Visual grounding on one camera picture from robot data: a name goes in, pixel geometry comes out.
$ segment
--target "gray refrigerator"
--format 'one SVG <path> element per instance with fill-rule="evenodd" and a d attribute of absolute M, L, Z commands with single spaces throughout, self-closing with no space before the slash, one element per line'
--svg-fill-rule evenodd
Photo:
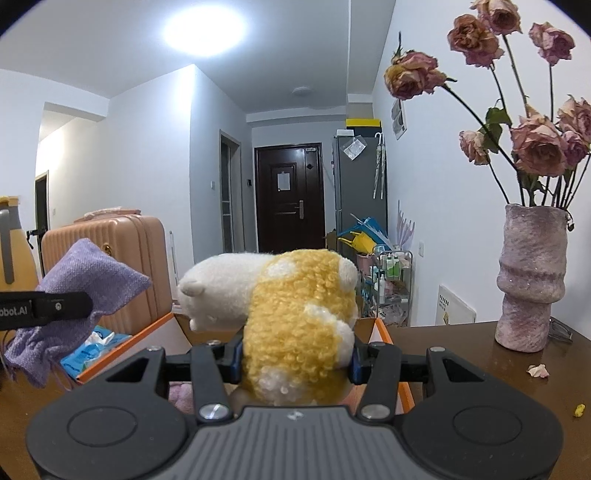
<path fill-rule="evenodd" d="M 367 147 L 354 160 L 351 160 L 342 151 L 343 146 L 351 141 L 351 138 L 336 137 L 333 144 L 336 232 L 339 234 L 356 224 L 351 213 L 361 220 L 366 217 L 374 217 L 382 229 L 388 232 L 388 188 L 386 183 L 382 199 L 381 176 L 374 199 L 378 139 L 364 137 Z M 337 251 L 344 257 L 355 261 L 355 251 L 343 242 L 337 241 Z"/>

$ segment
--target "plush toy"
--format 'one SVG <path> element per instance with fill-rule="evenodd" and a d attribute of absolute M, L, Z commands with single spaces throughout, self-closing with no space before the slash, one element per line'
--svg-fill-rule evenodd
<path fill-rule="evenodd" d="M 350 390 L 357 280 L 355 265 L 327 250 L 271 259 L 252 291 L 241 390 L 275 406 L 342 401 Z"/>
<path fill-rule="evenodd" d="M 199 262 L 178 285 L 191 330 L 238 330 L 248 317 L 252 289 L 273 255 L 222 254 Z"/>

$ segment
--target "gray bottle handle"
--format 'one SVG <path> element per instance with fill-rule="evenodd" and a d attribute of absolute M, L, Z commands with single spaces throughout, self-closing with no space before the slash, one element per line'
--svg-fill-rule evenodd
<path fill-rule="evenodd" d="M 10 211 L 0 210 L 0 249 L 4 280 L 8 285 L 14 283 L 14 265 L 12 263 L 12 245 L 10 243 Z"/>

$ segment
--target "yellow bottle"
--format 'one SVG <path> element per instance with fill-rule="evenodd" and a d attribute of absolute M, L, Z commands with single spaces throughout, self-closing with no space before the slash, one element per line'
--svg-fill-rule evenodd
<path fill-rule="evenodd" d="M 30 291 L 37 268 L 18 216 L 18 198 L 0 197 L 0 291 Z"/>

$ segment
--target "white electrical panel box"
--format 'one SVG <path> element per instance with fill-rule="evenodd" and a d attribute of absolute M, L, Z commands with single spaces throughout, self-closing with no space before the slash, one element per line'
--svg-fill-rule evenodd
<path fill-rule="evenodd" d="M 456 295 L 439 285 L 437 295 L 436 325 L 456 325 L 458 323 L 474 323 L 476 312 Z"/>

